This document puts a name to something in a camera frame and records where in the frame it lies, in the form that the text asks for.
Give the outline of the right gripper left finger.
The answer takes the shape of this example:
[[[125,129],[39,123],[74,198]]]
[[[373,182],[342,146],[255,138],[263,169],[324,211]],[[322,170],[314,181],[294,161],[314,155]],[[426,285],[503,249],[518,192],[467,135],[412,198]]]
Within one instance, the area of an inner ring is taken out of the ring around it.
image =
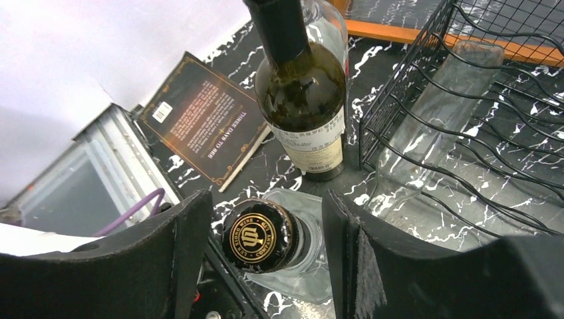
[[[212,194],[69,253],[1,255],[2,318],[188,318]]]

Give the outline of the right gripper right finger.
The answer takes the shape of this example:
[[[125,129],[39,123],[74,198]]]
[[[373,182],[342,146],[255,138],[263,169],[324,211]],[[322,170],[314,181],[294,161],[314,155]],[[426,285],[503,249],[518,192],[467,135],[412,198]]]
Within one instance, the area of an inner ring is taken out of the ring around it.
[[[322,216],[337,318],[563,317],[561,235],[502,237],[461,253],[333,190]]]

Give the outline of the clear whisky bottle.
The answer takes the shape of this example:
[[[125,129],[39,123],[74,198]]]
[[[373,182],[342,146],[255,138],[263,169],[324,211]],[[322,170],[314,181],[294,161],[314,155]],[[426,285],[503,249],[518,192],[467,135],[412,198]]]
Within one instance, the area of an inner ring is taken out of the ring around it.
[[[226,215],[221,248],[254,283],[306,302],[332,296],[322,199],[276,188],[239,202]]]

